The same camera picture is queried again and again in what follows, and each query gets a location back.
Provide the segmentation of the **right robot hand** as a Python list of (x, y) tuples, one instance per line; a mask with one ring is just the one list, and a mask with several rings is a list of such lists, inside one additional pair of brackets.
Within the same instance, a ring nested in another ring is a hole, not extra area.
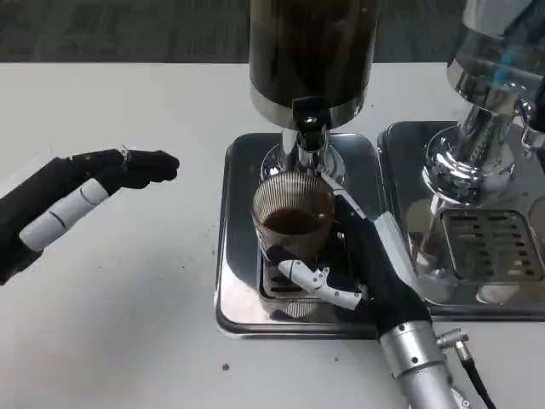
[(364, 314), (377, 336), (411, 324), (431, 329), (432, 317), (422, 297), (415, 269), (399, 225), (389, 211), (369, 218), (339, 183), (320, 175), (336, 200), (337, 221), (348, 249), (363, 272), (366, 292), (350, 291), (331, 284), (323, 268), (311, 268), (281, 245), (267, 249), (267, 259), (290, 281), (310, 294), (337, 307)]

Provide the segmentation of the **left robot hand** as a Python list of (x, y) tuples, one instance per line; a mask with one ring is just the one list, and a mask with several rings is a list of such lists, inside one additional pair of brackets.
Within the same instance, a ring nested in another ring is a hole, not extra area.
[(30, 267), (79, 220), (122, 188), (173, 181), (164, 152), (108, 149), (54, 157), (1, 197), (1, 284)]

